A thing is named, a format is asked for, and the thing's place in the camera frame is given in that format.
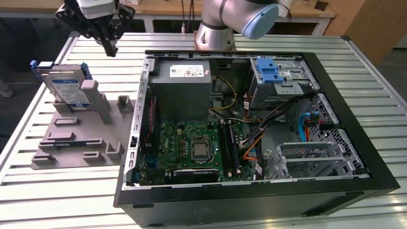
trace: ram slot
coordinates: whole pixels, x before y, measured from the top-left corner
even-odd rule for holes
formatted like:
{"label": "ram slot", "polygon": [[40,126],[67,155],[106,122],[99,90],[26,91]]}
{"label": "ram slot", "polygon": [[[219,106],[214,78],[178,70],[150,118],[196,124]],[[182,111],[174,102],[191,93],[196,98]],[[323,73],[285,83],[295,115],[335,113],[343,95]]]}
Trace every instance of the ram slot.
{"label": "ram slot", "polygon": [[236,141],[235,141],[235,133],[234,133],[231,123],[227,123],[226,127],[227,127],[228,133],[230,133],[228,143],[230,143],[231,161],[234,162],[234,164],[232,164],[234,170],[236,173],[239,173],[240,164],[239,164],[239,155],[238,155],[238,145],[236,145]]}
{"label": "ram slot", "polygon": [[219,134],[219,143],[220,143],[220,155],[222,155],[222,164],[223,164],[223,174],[224,176],[231,177],[234,172],[234,165],[231,161],[231,150],[228,138],[230,130],[226,128],[224,123],[218,123],[218,134]]}

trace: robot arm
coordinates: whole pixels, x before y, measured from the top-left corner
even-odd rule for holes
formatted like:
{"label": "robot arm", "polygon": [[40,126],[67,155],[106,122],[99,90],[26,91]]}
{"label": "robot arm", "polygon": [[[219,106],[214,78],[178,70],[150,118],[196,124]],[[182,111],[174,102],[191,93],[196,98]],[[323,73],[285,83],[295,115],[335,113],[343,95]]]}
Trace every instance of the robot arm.
{"label": "robot arm", "polygon": [[[204,0],[203,20],[195,43],[199,50],[232,50],[232,29],[250,39],[259,39],[278,16],[277,0]],[[114,15],[120,23],[112,24]],[[64,0],[58,18],[86,38],[94,37],[108,56],[115,57],[116,42],[134,20],[135,9],[119,0]]]}
{"label": "robot arm", "polygon": [[195,43],[199,50],[235,48],[232,29],[250,39],[263,37],[279,17],[277,0],[204,0]]}
{"label": "robot arm", "polygon": [[[114,25],[116,13],[120,23]],[[134,8],[122,5],[119,0],[64,0],[56,16],[86,38],[95,38],[108,56],[116,56],[116,42],[134,20]]]}

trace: green motherboard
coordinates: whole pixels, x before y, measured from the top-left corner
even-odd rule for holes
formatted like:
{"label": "green motherboard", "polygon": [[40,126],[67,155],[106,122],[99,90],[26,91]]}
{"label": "green motherboard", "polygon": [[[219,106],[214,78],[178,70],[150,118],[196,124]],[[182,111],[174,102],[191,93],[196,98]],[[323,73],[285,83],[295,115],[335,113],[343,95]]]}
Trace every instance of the green motherboard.
{"label": "green motherboard", "polygon": [[[144,175],[150,184],[164,185],[163,171],[179,169],[216,169],[218,182],[251,180],[250,163],[239,164],[239,173],[232,176],[224,172],[224,148],[218,125],[218,122],[162,123],[158,167]],[[235,121],[230,126],[238,143],[244,138],[243,124]]]}

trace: blue hard drive label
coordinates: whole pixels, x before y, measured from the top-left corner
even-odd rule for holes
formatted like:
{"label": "blue hard drive label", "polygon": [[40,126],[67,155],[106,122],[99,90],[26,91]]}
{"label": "blue hard drive label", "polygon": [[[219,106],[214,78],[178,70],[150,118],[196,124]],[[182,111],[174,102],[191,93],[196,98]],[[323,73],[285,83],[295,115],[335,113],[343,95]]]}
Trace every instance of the blue hard drive label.
{"label": "blue hard drive label", "polygon": [[79,80],[62,79],[52,80],[54,89],[66,103],[75,108],[86,108],[90,106],[90,101],[82,91]]}

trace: motherboard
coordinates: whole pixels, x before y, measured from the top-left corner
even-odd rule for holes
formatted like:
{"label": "motherboard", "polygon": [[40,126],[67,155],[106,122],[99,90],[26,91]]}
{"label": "motherboard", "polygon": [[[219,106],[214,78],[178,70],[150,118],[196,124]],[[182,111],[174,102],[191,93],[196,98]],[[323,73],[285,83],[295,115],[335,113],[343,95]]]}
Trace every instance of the motherboard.
{"label": "motherboard", "polygon": [[251,164],[240,163],[238,152],[243,138],[238,121],[162,123],[159,153],[146,158],[151,169],[142,176],[154,185],[251,180]]}

